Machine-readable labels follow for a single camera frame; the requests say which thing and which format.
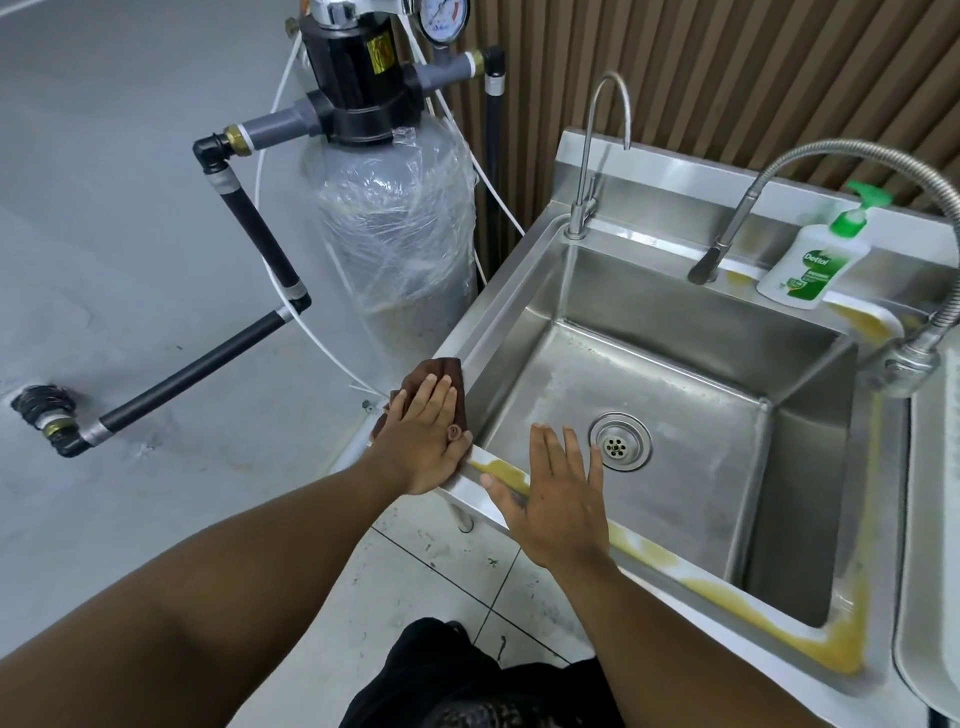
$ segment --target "white tile floor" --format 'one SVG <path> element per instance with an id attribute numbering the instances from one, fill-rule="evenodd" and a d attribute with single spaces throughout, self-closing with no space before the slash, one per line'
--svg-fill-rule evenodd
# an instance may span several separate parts
<path id="1" fill-rule="evenodd" d="M 231 725 L 338 725 L 421 617 L 457 619 L 503 667 L 593 654 L 557 583 L 512 539 L 482 523 L 461 533 L 438 495 L 405 497 L 363 538 L 316 621 Z"/>

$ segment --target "rag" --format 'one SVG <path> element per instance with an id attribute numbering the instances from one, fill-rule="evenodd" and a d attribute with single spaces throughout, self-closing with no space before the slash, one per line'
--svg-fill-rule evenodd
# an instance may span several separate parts
<path id="1" fill-rule="evenodd" d="M 406 414 L 407 407 L 410 406 L 410 400 L 413 399 L 413 396 L 429 375 L 435 376 L 437 380 L 444 376 L 449 376 L 450 386 L 455 387 L 457 390 L 457 408 L 453 415 L 453 425 L 450 426 L 446 435 L 447 439 L 452 443 L 454 440 L 460 439 L 460 435 L 467 429 L 467 408 L 464 403 L 464 371 L 461 367 L 460 359 L 455 356 L 426 359 L 418 364 L 413 372 L 404 377 L 403 382 L 400 384 L 400 389 L 406 390 L 407 393 L 406 402 L 403 404 L 403 412 Z M 395 389 L 390 393 L 390 401 L 394 400 L 399 391 L 399 389 Z M 373 426 L 373 432 L 370 434 L 371 440 L 380 434 L 383 425 L 387 423 L 386 410 L 389 406 L 390 403 L 387 402 L 384 406 L 384 414 L 380 416 L 380 419 L 376 421 L 376 425 Z"/>

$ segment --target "yellow stain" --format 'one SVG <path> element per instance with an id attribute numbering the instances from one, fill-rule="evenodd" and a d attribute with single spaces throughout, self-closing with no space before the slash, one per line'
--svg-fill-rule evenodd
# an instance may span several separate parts
<path id="1" fill-rule="evenodd" d="M 871 442 L 872 460 L 876 462 L 877 448 L 879 447 L 879 402 L 875 399 L 872 417 L 873 434 Z M 510 488 L 523 495 L 529 495 L 530 486 L 527 484 L 527 475 L 519 468 L 503 460 L 494 460 L 491 463 L 481 464 L 474 460 L 470 465 L 481 473 L 488 473 L 499 478 Z M 866 511 L 870 512 L 871 494 L 868 492 Z M 869 524 L 861 524 L 858 534 L 857 551 L 867 547 L 865 539 L 869 532 Z M 655 544 L 639 534 L 624 528 L 617 522 L 608 520 L 611 546 L 637 559 L 639 562 L 676 578 L 669 570 L 681 565 L 679 556 L 666 548 Z M 795 635 L 776 626 L 756 607 L 754 607 L 740 590 L 720 581 L 711 581 L 707 578 L 679 578 L 681 584 L 690 591 L 716 604 L 721 609 L 737 615 L 757 629 L 763 630 L 783 643 L 789 644 L 804 655 L 817 661 L 824 667 L 842 674 L 857 672 L 863 667 L 863 653 L 867 639 L 867 615 L 869 613 L 870 592 L 862 572 L 858 572 L 853 580 L 850 598 L 851 609 L 832 616 L 831 621 L 823 629 L 822 639 L 811 639 Z"/>
<path id="2" fill-rule="evenodd" d="M 470 460 L 470 465 L 481 473 L 486 473 L 487 475 L 492 475 L 502 480 L 521 495 L 530 495 L 530 486 L 527 485 L 527 473 L 520 468 L 515 468 L 503 460 L 494 460 L 486 465 L 478 463 L 476 460 Z"/>
<path id="3" fill-rule="evenodd" d="M 727 283 L 730 285 L 756 285 L 756 279 L 752 279 L 743 273 L 736 271 L 727 271 Z"/>
<path id="4" fill-rule="evenodd" d="M 876 316 L 871 316 L 869 313 L 858 311 L 855 308 L 847 308 L 839 303 L 828 303 L 827 305 L 847 319 L 847 321 L 853 325 L 856 332 L 870 344 L 877 346 L 885 344 L 895 335 L 895 333 Z"/>

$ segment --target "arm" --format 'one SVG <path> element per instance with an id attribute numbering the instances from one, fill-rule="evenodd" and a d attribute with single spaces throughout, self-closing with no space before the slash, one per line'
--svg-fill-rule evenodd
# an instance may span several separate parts
<path id="1" fill-rule="evenodd" d="M 484 486 L 531 560 L 564 590 L 628 726 L 816 726 L 776 683 L 620 573 L 610 557 L 603 461 L 589 474 L 572 429 L 530 432 L 526 507 L 489 476 Z"/>
<path id="2" fill-rule="evenodd" d="M 0 661 L 5 726 L 223 726 L 297 643 L 360 538 L 397 497 L 444 482 L 456 391 L 406 393 L 342 473 L 216 523 Z"/>

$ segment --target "green pump dispenser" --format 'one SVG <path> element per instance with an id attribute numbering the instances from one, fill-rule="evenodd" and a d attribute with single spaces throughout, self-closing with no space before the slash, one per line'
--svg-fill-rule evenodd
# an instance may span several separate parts
<path id="1" fill-rule="evenodd" d="M 887 207 L 894 199 L 879 187 L 850 180 L 847 187 L 860 196 L 860 207 L 840 213 L 830 224 L 830 232 L 839 237 L 854 237 L 867 224 L 867 210 L 871 207 Z"/>

